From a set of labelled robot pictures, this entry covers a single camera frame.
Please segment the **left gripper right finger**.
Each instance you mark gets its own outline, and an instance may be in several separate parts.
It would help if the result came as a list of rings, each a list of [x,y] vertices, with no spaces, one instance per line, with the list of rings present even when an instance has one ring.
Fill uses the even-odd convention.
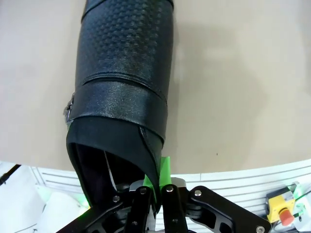
[[[190,232],[186,219],[213,233],[269,233],[271,224],[204,186],[188,190],[171,178],[170,158],[160,160],[161,199],[167,233]]]

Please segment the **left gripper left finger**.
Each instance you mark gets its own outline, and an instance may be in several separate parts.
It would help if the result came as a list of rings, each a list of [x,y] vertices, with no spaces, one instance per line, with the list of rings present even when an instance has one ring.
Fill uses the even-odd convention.
[[[154,220],[154,189],[148,177],[137,181],[124,192],[90,207],[59,230],[60,233],[144,233],[148,217]]]

